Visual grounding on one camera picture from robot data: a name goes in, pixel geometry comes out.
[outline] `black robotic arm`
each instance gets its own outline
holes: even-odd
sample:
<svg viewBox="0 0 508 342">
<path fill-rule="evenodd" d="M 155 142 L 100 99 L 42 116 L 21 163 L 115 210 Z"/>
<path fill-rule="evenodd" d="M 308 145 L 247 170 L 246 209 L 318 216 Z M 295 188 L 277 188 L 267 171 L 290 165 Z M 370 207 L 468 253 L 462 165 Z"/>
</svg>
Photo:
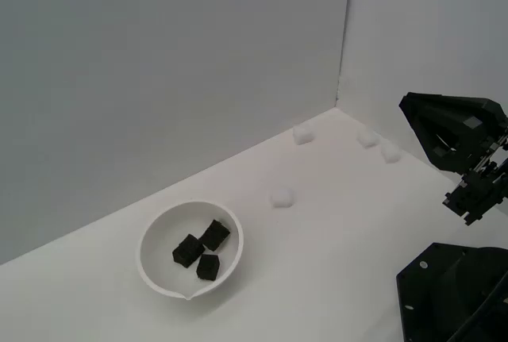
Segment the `black robotic arm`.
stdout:
<svg viewBox="0 0 508 342">
<path fill-rule="evenodd" d="M 508 117 L 497 102 L 408 93 L 399 106 L 429 161 L 462 175 L 444 205 L 467 225 L 508 197 L 508 159 L 491 161 L 499 148 L 508 150 Z"/>
</svg>

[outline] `black foam cube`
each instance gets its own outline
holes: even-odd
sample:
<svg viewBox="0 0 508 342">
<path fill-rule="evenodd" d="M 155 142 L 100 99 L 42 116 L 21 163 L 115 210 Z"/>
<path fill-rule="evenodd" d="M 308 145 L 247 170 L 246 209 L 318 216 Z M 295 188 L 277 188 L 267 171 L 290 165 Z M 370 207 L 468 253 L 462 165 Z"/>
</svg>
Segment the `black foam cube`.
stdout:
<svg viewBox="0 0 508 342">
<path fill-rule="evenodd" d="M 215 251 L 231 232 L 220 222 L 212 221 L 212 224 L 206 229 L 200 241 L 211 251 Z"/>
<path fill-rule="evenodd" d="M 201 280 L 215 281 L 220 266 L 219 256 L 202 255 L 196 273 Z"/>
<path fill-rule="evenodd" d="M 204 251 L 205 247 L 203 247 L 201 241 L 189 234 L 173 251 L 173 260 L 175 263 L 188 268 Z"/>
</svg>

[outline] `bowl rim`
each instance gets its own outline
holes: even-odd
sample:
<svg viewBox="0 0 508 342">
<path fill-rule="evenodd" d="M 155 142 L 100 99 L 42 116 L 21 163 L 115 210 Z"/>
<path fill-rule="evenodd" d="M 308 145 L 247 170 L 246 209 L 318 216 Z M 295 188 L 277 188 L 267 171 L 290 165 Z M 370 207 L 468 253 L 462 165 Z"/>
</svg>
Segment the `bowl rim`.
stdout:
<svg viewBox="0 0 508 342">
<path fill-rule="evenodd" d="M 186 297 L 183 294 L 178 293 L 178 292 L 174 292 L 172 290 L 164 289 L 163 287 L 158 286 L 157 284 L 155 284 L 148 277 L 148 275 L 144 271 L 143 264 L 141 263 L 141 246 L 143 244 L 144 238 L 146 237 L 146 234 L 147 234 L 148 230 L 152 227 L 152 225 L 156 222 L 156 220 L 159 219 L 160 217 L 162 217 L 165 213 L 171 211 L 172 209 L 174 209 L 176 207 L 179 207 L 179 206 L 182 206 L 182 205 L 186 205 L 187 203 L 206 203 L 206 204 L 209 204 L 209 205 L 212 205 L 212 206 L 216 206 L 216 207 L 224 210 L 233 219 L 233 222 L 234 222 L 235 226 L 237 227 L 237 231 L 238 231 L 238 250 L 237 250 L 237 254 L 235 255 L 235 258 L 234 258 L 233 262 L 231 263 L 231 265 L 229 266 L 228 270 L 226 272 L 224 272 L 224 274 L 222 274 L 221 277 L 218 280 L 215 280 L 210 285 L 205 286 L 204 288 L 198 290 L 196 293 L 192 294 L 190 297 Z M 185 298 L 186 300 L 191 300 L 192 298 L 200 296 L 200 295 L 202 295 L 204 293 L 210 292 L 211 290 L 213 290 L 213 289 L 217 288 L 219 285 L 221 285 L 231 275 L 233 270 L 237 267 L 238 261 L 240 260 L 240 257 L 241 257 L 241 254 L 243 252 L 243 249 L 244 249 L 244 231 L 241 228 L 240 221 L 238 220 L 237 216 L 234 214 L 233 211 L 231 211 L 230 209 L 228 209 L 224 205 L 221 205 L 219 203 L 216 203 L 216 202 L 213 202 L 213 201 L 209 201 L 209 200 L 206 200 L 206 199 L 191 199 L 191 200 L 181 201 L 181 202 L 177 202 L 177 203 L 169 206 L 164 211 L 162 211 L 161 213 L 157 214 L 157 216 L 154 217 L 148 223 L 146 228 L 144 229 L 143 234 L 142 234 L 142 236 L 141 236 L 141 238 L 140 238 L 140 240 L 138 242 L 137 250 L 136 250 L 137 271 L 139 272 L 139 274 L 140 274 L 141 278 L 143 279 L 143 281 L 148 286 L 150 286 L 155 292 L 159 292 L 160 294 L 163 294 L 164 296 L 168 296 L 168 297 Z"/>
</svg>

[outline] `white bowl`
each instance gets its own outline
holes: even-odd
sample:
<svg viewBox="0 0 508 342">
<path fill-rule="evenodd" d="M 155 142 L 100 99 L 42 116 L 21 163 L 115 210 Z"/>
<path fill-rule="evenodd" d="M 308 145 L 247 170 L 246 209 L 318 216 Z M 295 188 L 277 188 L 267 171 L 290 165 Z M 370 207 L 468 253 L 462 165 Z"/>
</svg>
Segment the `white bowl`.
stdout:
<svg viewBox="0 0 508 342">
<path fill-rule="evenodd" d="M 185 268 L 173 261 L 173 250 L 190 233 L 199 238 L 213 219 L 225 225 L 231 234 L 215 252 L 221 266 L 215 281 L 203 281 L 196 275 L 199 259 Z M 137 248 L 137 270 L 153 290 L 168 297 L 191 300 L 221 285 L 233 272 L 244 248 L 240 222 L 224 206 L 208 201 L 182 202 L 156 217 L 146 228 Z"/>
</svg>

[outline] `white wall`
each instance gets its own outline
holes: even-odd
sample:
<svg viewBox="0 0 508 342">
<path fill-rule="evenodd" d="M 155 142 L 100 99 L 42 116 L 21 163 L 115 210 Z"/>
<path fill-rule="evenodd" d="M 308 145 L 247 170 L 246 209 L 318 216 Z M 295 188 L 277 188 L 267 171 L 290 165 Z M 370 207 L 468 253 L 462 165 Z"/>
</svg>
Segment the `white wall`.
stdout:
<svg viewBox="0 0 508 342">
<path fill-rule="evenodd" d="M 333 107 L 345 7 L 0 0 L 0 263 Z"/>
<path fill-rule="evenodd" d="M 403 95 L 486 97 L 508 114 L 507 33 L 506 0 L 350 0 L 338 106 L 428 162 Z"/>
</svg>

